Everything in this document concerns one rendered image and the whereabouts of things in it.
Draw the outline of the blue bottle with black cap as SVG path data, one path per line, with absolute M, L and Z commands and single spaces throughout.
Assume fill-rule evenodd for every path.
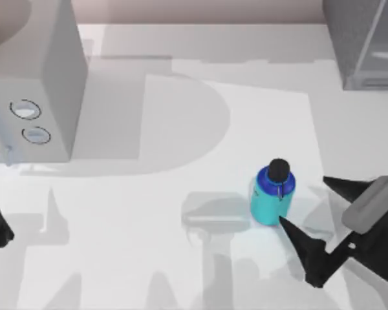
M 289 162 L 282 158 L 273 159 L 255 177 L 250 199 L 253 219 L 261 225 L 279 225 L 279 218 L 288 214 L 295 189 L 296 178 Z

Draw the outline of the grey cabinet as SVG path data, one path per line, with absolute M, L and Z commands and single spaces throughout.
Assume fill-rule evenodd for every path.
M 388 91 L 388 0 L 323 0 L 344 90 Z

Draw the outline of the small microwave knob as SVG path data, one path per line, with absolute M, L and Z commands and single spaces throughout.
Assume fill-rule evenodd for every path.
M 30 127 L 21 131 L 22 137 L 29 143 L 44 145 L 51 140 L 51 134 L 43 127 Z

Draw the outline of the pale microwave oven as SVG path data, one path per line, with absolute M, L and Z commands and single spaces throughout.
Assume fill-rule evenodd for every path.
M 0 0 L 0 163 L 62 163 L 70 160 L 88 66 L 72 0 Z M 42 114 L 16 117 L 10 102 L 28 99 Z M 43 127 L 44 145 L 21 131 Z

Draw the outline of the large microwave knob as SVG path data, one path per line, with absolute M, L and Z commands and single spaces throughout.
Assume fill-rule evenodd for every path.
M 13 115 L 24 120 L 37 119 L 42 114 L 39 105 L 28 99 L 10 102 L 9 109 Z

